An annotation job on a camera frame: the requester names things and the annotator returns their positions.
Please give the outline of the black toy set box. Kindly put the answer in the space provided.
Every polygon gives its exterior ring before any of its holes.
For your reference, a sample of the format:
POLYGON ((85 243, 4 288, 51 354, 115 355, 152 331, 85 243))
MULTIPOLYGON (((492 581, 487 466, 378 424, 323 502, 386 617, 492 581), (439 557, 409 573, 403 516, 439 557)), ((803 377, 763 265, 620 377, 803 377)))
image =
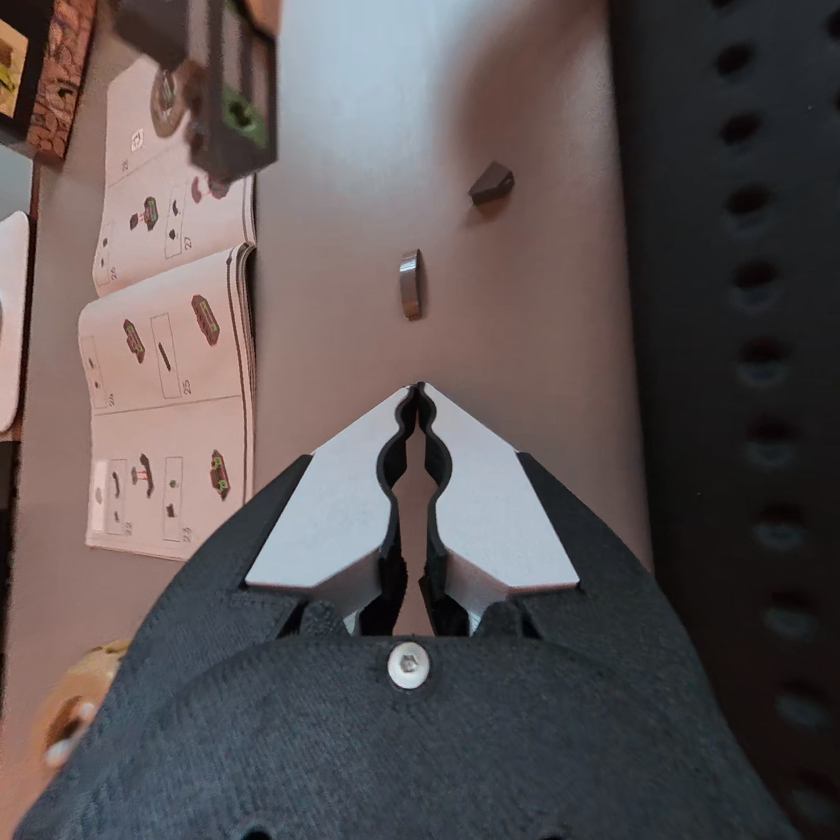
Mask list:
POLYGON ((58 165, 67 153, 95 1, 1 2, 1 142, 58 165))

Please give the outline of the white document stand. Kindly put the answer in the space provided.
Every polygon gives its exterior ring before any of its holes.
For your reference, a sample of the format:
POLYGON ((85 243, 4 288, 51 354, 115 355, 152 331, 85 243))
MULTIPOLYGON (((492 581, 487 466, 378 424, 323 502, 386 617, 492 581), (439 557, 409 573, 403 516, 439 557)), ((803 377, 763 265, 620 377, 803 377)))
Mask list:
POLYGON ((28 357, 33 226, 21 210, 1 222, 1 441, 21 438, 28 357))

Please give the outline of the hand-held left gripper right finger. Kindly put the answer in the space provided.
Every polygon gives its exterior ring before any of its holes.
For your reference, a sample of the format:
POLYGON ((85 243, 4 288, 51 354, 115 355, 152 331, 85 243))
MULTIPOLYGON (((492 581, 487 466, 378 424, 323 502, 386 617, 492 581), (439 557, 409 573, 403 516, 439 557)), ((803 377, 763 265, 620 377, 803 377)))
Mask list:
POLYGON ((522 453, 425 382, 418 422, 436 484, 420 580, 434 633, 470 636, 495 603, 577 587, 522 453))

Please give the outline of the dark sloped toy brick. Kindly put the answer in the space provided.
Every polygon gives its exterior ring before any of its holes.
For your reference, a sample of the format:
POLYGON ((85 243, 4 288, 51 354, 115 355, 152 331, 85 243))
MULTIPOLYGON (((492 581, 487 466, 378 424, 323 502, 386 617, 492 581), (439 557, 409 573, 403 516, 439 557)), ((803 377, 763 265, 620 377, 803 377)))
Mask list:
POLYGON ((498 161, 492 161, 474 181, 468 195, 475 207, 482 207, 506 198, 515 183, 511 169, 498 161))

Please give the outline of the curved dark toy brick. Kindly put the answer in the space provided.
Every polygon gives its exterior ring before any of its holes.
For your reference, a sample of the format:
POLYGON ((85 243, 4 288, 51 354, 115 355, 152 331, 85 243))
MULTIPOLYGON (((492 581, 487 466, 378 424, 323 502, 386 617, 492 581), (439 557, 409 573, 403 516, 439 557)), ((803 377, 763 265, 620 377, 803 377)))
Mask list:
POLYGON ((404 317, 409 322, 423 316, 425 287, 424 256, 421 249, 410 250, 400 258, 398 286, 404 317))

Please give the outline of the open building instruction booklet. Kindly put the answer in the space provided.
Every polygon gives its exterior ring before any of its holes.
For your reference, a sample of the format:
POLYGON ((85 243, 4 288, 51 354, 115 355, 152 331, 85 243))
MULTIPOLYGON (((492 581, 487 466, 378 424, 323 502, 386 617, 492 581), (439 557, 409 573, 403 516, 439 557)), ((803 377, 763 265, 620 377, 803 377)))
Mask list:
POLYGON ((106 185, 78 320, 91 405, 86 545, 188 560, 254 494, 247 264, 255 186, 190 162, 176 74, 108 88, 106 185))

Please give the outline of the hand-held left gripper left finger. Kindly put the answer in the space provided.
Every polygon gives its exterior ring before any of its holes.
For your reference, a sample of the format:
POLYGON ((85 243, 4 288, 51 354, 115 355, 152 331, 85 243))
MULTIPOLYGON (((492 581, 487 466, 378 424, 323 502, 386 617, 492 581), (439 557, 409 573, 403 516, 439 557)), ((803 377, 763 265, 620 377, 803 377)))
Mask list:
POLYGON ((416 421, 417 386, 408 385, 317 448, 247 586, 328 602, 352 636, 390 634, 406 591, 393 488, 416 421))

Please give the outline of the grey desk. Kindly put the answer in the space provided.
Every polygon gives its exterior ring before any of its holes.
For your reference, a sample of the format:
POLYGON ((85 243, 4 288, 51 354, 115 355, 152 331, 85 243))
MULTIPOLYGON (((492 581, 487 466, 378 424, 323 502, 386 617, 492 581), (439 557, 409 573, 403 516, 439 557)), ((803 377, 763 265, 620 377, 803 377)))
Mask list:
MULTIPOLYGON (((77 321, 96 297, 107 89, 134 60, 98 4, 63 166, 39 175, 2 730, 2 838, 27 738, 89 649, 180 565, 85 545, 77 321)), ((652 568, 607 2, 285 2, 280 156, 257 180, 255 488, 401 385, 430 382, 652 568), (504 199, 468 191, 492 161, 504 199), (421 249, 423 316, 400 258, 421 249)))

